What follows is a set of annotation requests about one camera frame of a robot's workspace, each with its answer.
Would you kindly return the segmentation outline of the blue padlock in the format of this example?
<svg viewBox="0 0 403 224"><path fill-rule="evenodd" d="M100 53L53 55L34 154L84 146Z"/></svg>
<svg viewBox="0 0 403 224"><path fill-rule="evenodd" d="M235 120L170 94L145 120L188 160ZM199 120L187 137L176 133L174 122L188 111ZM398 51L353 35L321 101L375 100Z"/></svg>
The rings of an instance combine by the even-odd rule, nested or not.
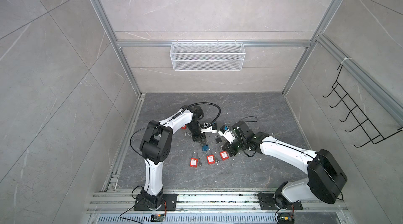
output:
<svg viewBox="0 0 403 224"><path fill-rule="evenodd" d="M203 150L204 152L207 152L207 151L209 150L209 145L208 145L207 143L203 144L203 145L202 145L202 150Z"/></svg>

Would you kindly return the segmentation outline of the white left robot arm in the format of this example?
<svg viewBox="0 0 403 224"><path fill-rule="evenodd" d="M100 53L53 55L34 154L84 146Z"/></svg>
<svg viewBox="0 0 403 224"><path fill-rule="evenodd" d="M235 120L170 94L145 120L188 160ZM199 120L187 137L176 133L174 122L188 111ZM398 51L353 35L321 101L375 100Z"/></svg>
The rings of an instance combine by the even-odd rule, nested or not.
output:
<svg viewBox="0 0 403 224"><path fill-rule="evenodd" d="M152 210L157 210L163 204L163 164L168 157L173 134L181 127L186 126L194 142L206 144L205 133L199 124L204 112L199 104L183 106L180 110L161 121L150 121L145 128L140 143L141 156L145 160L145 185L141 189L141 196Z"/></svg>

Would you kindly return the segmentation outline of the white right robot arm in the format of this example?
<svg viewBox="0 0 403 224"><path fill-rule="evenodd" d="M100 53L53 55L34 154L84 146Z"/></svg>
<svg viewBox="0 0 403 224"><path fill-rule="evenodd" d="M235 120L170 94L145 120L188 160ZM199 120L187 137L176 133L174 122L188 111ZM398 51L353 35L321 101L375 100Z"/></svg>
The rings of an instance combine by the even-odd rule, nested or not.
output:
<svg viewBox="0 0 403 224"><path fill-rule="evenodd" d="M298 201L318 199L334 204L344 199L342 189L347 176L331 152L325 149L306 150L263 132L253 133L244 121L238 121L233 126L222 126L218 134L226 140L222 149L230 156L250 150L253 154L282 160L307 175L304 179L284 182L279 186L273 196L279 209L290 207Z"/></svg>

